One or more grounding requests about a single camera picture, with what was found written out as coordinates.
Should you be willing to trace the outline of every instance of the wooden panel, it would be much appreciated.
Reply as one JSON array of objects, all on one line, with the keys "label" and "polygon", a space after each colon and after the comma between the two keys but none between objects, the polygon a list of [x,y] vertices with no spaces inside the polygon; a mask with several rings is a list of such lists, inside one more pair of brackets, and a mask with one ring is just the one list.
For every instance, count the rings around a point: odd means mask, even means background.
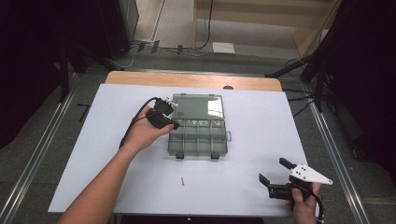
[{"label": "wooden panel", "polygon": [[134,34],[135,40],[154,40],[159,18],[163,11],[163,1],[136,0],[140,18]]},{"label": "wooden panel", "polygon": [[302,57],[312,53],[318,45],[320,34],[329,28],[334,20],[341,0],[333,0],[327,11],[315,20],[309,21],[305,27],[291,27],[290,32]]},{"label": "wooden panel", "polygon": [[[208,19],[210,2],[195,0],[194,29],[196,19]],[[312,51],[322,30],[330,26],[340,3],[341,0],[216,0],[212,20],[292,27],[294,42],[304,57]]]},{"label": "wooden panel", "polygon": [[[212,20],[306,27],[327,12],[332,0],[216,0]],[[197,19],[207,19],[210,1],[195,0]]]},{"label": "wooden panel", "polygon": [[108,74],[106,84],[129,84],[147,86],[191,87],[223,89],[232,86],[244,91],[282,91],[279,80],[264,77],[230,77],[219,75],[196,75],[156,72],[120,72]]}]

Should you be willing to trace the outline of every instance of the gray floor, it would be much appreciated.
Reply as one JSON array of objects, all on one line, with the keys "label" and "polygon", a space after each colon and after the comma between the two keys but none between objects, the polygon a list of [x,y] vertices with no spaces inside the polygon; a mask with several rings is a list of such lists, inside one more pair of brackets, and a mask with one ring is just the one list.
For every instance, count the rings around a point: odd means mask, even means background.
[{"label": "gray floor", "polygon": [[[156,34],[156,40],[160,40],[160,47],[176,48],[177,45],[191,47],[192,15],[193,1],[166,0]],[[197,21],[197,47],[206,42],[207,28],[208,20]],[[210,31],[213,42],[233,43],[235,53],[239,55],[283,59],[300,56],[289,27],[212,21]],[[213,52],[211,45],[205,50]]]},{"label": "gray floor", "polygon": [[[244,77],[263,77],[264,74],[275,72],[285,66],[290,55],[287,53],[286,56],[281,57],[281,52],[282,49],[278,52],[279,56],[276,57],[248,55],[243,52],[235,55],[209,53],[202,57],[192,57],[165,50],[159,50],[157,53],[151,54],[149,49],[145,49],[139,53],[133,52],[134,63],[127,70],[221,72],[238,74]],[[118,63],[127,64],[129,61],[129,55],[125,55],[118,60]],[[296,69],[283,76],[280,79],[282,87],[303,90],[304,86],[298,78],[301,72],[302,69]],[[83,125],[83,122],[79,120],[85,108],[78,106],[78,104],[90,104],[93,101],[99,85],[106,80],[107,73],[108,71],[103,66],[90,63],[87,73],[79,75],[74,98],[49,145],[47,154],[35,174],[32,185],[13,218],[13,223],[55,223],[59,218],[58,214],[49,214],[47,210]],[[305,93],[287,91],[287,95],[289,98],[295,98],[304,96]],[[32,116],[19,136],[11,144],[0,149],[1,209],[50,122],[50,117],[58,106],[59,97],[60,90],[58,89],[48,97],[47,101]],[[291,102],[290,109],[292,113],[295,113],[306,104],[307,100]],[[391,183],[388,173],[374,162],[356,161],[352,157],[351,145],[348,143],[337,117],[331,113],[326,105],[323,108],[324,116],[328,121],[335,143],[372,223],[394,223],[396,218],[394,213],[396,211],[396,188]],[[334,171],[329,153],[309,107],[295,118],[295,123],[309,164],[334,180],[333,186],[324,186],[321,190],[326,206],[325,219],[327,223],[354,223],[354,217],[346,195]],[[267,217],[264,220],[265,223],[292,223],[290,218]]]}]

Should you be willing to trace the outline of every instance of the human hand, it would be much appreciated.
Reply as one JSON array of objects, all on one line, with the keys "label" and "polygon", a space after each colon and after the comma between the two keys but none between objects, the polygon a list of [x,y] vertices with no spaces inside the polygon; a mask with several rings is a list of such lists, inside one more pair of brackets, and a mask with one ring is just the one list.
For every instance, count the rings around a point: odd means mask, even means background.
[{"label": "human hand", "polygon": [[[312,183],[312,191],[318,195],[320,191],[319,183]],[[291,189],[294,199],[293,219],[296,224],[316,224],[315,210],[317,200],[310,196],[304,201],[303,194],[299,189]],[[286,201],[285,205],[291,209],[291,201]]]},{"label": "human hand", "polygon": [[146,119],[142,119],[149,112],[150,107],[147,105],[142,112],[137,116],[137,122],[131,128],[125,140],[125,147],[140,151],[149,147],[158,137],[170,133],[173,129],[173,124],[168,124],[161,129],[154,128]]}]

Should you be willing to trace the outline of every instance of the wooden table edge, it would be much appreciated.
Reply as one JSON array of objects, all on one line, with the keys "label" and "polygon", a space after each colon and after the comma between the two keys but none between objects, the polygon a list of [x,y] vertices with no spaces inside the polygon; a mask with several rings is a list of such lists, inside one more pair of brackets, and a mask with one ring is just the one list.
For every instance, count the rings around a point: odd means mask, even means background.
[{"label": "wooden table edge", "polygon": [[268,77],[237,77],[230,74],[167,73],[112,71],[106,84],[166,86],[224,89],[231,86],[240,91],[282,91],[278,79]]}]

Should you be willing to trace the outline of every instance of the power cord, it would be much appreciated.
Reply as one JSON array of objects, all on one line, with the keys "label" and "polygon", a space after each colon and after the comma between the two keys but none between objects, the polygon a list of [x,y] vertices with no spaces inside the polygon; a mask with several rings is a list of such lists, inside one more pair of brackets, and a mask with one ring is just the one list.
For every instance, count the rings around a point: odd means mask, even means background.
[{"label": "power cord", "polygon": [[303,112],[311,103],[315,102],[315,100],[311,100],[308,102],[308,104],[306,104],[306,106],[304,106],[302,109],[300,109],[297,113],[295,113],[293,115],[293,117],[297,117],[299,114],[301,114],[301,112]]},{"label": "power cord", "polygon": [[125,135],[122,137],[119,148],[121,148],[121,147],[125,144],[126,137],[128,136],[128,133],[129,133],[129,131],[131,131],[131,128],[134,126],[134,124],[136,124],[139,120],[145,119],[145,118],[146,118],[146,117],[143,117],[143,118],[137,119],[137,117],[138,117],[139,114],[143,111],[143,109],[146,107],[146,105],[148,105],[151,101],[153,101],[153,100],[158,100],[158,99],[160,99],[160,98],[158,98],[158,97],[152,97],[151,99],[147,100],[147,101],[142,105],[142,107],[140,107],[139,111],[137,111],[136,115],[135,115],[134,118],[131,120],[131,123],[129,124],[129,127],[128,127],[128,129],[126,130]]},{"label": "power cord", "polygon": [[[288,61],[285,63],[285,67],[284,67],[284,68],[288,67],[288,64],[289,64],[291,61],[293,61],[293,60],[297,60],[298,62],[300,62],[300,63],[302,64],[302,65],[300,66],[300,68],[304,71],[303,65],[306,64],[306,63],[303,63],[299,58],[293,58],[293,59],[288,60]],[[293,76],[293,74],[291,73],[291,71],[289,71],[288,74],[289,74],[291,77]]]},{"label": "power cord", "polygon": [[[175,52],[177,52],[177,53],[183,53],[183,52],[180,52],[180,50],[191,50],[191,51],[197,51],[197,50],[201,50],[201,49],[203,49],[204,47],[206,47],[206,45],[209,43],[209,39],[210,39],[210,24],[211,24],[211,21],[212,21],[212,13],[213,13],[213,2],[214,2],[214,0],[211,0],[211,3],[210,3],[210,10],[209,10],[209,20],[208,20],[208,23],[207,23],[207,39],[206,39],[206,42],[201,46],[201,47],[199,47],[199,48],[181,48],[181,49],[176,49],[176,48],[168,48],[168,47],[157,47],[157,49],[166,49],[166,50],[174,50]],[[204,53],[204,54],[201,54],[201,55],[192,55],[192,54],[189,54],[189,53],[184,53],[184,54],[186,54],[186,55],[190,55],[190,56],[204,56],[204,55],[206,55],[207,53]]]},{"label": "power cord", "polygon": [[309,91],[300,91],[300,90],[289,89],[289,88],[282,88],[282,91],[294,91],[294,92],[302,92],[302,93],[306,93],[306,94],[314,94],[314,93],[309,92]]},{"label": "power cord", "polygon": [[133,51],[134,49],[136,49],[136,48],[137,48],[137,47],[132,47],[132,48],[129,50],[129,56],[131,57],[131,62],[130,62],[128,65],[120,65],[120,64],[114,62],[113,60],[111,60],[111,62],[114,63],[116,66],[118,66],[118,67],[120,67],[120,68],[128,68],[128,67],[130,67],[130,66],[134,63],[134,56],[132,56],[132,51]]},{"label": "power cord", "polygon": [[[146,47],[154,48],[152,45],[146,45]],[[162,47],[158,47],[158,49],[163,49],[163,50],[171,51],[174,53],[180,53],[180,54],[193,56],[193,57],[201,57],[201,56],[205,56],[206,54],[210,53],[209,51],[200,52],[200,53],[190,53],[191,51],[194,51],[194,50],[187,50],[187,52],[184,52],[184,51],[180,52],[178,49],[169,49],[169,48],[162,48]]]},{"label": "power cord", "polygon": [[299,100],[304,100],[304,99],[311,99],[311,98],[315,98],[315,94],[310,94],[310,95],[306,95],[306,96],[298,97],[298,98],[291,98],[291,99],[288,99],[288,102],[299,101]]},{"label": "power cord", "polygon": [[[206,7],[205,7],[205,0],[202,1],[202,8],[206,8]],[[207,27],[206,27],[206,18],[204,18],[204,27],[205,27],[205,30],[207,31]]]}]

